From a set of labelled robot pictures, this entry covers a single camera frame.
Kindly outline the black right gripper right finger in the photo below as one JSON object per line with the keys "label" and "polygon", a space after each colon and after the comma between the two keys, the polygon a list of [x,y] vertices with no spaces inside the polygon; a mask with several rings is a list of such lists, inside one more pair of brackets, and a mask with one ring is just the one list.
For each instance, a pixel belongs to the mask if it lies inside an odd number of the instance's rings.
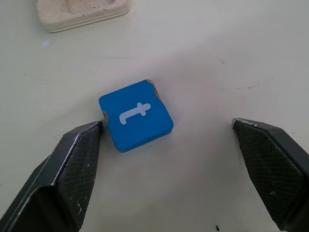
{"label": "black right gripper right finger", "polygon": [[281,231],[309,230],[309,155],[283,129],[234,118],[249,177]]}

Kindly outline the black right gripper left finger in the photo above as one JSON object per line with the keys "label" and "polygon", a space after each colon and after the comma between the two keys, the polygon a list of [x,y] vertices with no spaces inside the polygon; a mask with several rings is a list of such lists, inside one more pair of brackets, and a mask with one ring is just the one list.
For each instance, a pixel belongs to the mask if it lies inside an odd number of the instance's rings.
{"label": "black right gripper left finger", "polygon": [[93,191],[103,124],[63,134],[0,220],[2,232],[78,232]]}

